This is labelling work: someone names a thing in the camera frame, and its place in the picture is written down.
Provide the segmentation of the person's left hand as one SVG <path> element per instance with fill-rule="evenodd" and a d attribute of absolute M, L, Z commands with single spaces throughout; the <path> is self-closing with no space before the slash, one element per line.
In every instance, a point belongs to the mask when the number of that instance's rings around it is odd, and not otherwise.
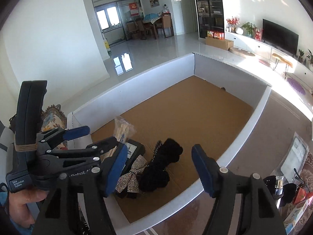
<path fill-rule="evenodd" d="M 11 219 L 24 228 L 35 224 L 35 220 L 27 207 L 27 204 L 44 200 L 49 191 L 36 188 L 21 190 L 17 193 L 9 193 L 8 210 Z"/>

